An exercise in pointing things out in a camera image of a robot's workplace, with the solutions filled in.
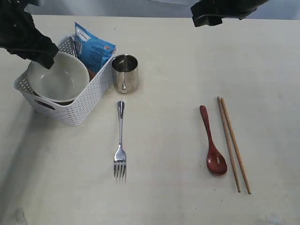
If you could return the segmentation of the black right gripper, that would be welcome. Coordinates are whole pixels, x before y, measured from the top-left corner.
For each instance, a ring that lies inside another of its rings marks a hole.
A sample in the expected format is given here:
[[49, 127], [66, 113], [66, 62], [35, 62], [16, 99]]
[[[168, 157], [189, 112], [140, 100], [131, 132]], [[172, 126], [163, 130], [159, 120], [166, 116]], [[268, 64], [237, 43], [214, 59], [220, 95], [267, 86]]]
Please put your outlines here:
[[223, 18], [242, 20], [268, 0], [200, 0], [191, 8], [195, 27], [216, 26]]

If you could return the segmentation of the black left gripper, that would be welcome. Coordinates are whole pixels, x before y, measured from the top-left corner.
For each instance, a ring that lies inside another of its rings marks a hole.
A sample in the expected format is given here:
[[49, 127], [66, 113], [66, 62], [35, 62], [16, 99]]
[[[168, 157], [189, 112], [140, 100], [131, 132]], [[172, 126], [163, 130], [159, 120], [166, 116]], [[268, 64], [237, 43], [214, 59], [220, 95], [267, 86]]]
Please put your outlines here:
[[22, 59], [32, 60], [46, 69], [54, 64], [59, 49], [35, 26], [25, 11], [28, 5], [41, 6], [43, 0], [2, 0], [0, 2], [0, 47]]

